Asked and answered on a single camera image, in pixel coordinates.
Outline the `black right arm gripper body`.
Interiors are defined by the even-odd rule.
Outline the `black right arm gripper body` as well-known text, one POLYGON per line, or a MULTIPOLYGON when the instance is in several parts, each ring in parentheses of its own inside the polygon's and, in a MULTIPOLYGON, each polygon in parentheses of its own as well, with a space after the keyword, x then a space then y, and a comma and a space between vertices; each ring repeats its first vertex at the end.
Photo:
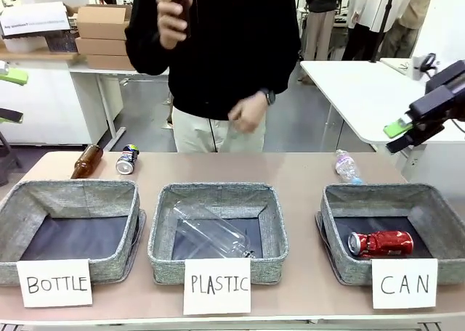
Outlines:
POLYGON ((424 96, 409 105, 408 116, 414 122, 464 121, 464 61, 454 62, 432 76, 424 96))

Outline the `person's left hand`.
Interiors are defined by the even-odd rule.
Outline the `person's left hand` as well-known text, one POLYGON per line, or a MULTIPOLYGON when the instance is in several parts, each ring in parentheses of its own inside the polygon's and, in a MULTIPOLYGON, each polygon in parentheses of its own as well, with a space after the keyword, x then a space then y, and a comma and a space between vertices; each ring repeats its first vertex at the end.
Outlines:
POLYGON ((267 96, 262 91, 240 100, 228 114, 229 121, 241 133, 253 133, 262 122, 268 108, 267 96))

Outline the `person's right hand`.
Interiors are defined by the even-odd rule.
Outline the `person's right hand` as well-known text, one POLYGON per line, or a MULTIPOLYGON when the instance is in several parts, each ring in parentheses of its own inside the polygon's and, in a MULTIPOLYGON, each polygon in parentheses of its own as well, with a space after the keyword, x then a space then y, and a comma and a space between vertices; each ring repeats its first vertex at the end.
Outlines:
POLYGON ((183 7, 172 0, 156 0, 156 3, 160 44, 164 49, 172 50, 187 39, 188 23, 181 18, 183 7))

